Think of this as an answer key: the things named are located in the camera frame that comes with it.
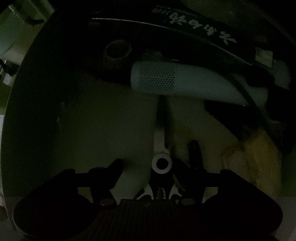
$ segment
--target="round hole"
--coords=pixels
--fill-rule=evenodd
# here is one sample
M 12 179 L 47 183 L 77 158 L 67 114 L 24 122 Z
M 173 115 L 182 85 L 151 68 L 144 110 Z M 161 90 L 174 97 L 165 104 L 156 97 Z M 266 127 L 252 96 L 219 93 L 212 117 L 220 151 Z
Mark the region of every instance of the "round hole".
M 168 161 L 167 159 L 164 158 L 160 158 L 158 159 L 156 166 L 160 169 L 160 170 L 164 170 L 168 167 Z
M 124 58 L 131 52 L 131 44 L 125 40 L 114 40 L 105 49 L 105 54 L 111 58 Z

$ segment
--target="perforated mesh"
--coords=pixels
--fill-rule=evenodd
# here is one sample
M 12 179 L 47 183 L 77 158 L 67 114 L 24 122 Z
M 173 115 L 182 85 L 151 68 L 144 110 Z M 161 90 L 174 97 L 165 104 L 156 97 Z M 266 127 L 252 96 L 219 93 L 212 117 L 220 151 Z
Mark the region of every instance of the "perforated mesh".
M 169 94 L 174 89 L 175 67 L 166 62 L 145 62 L 141 65 L 139 87 L 141 91 Z

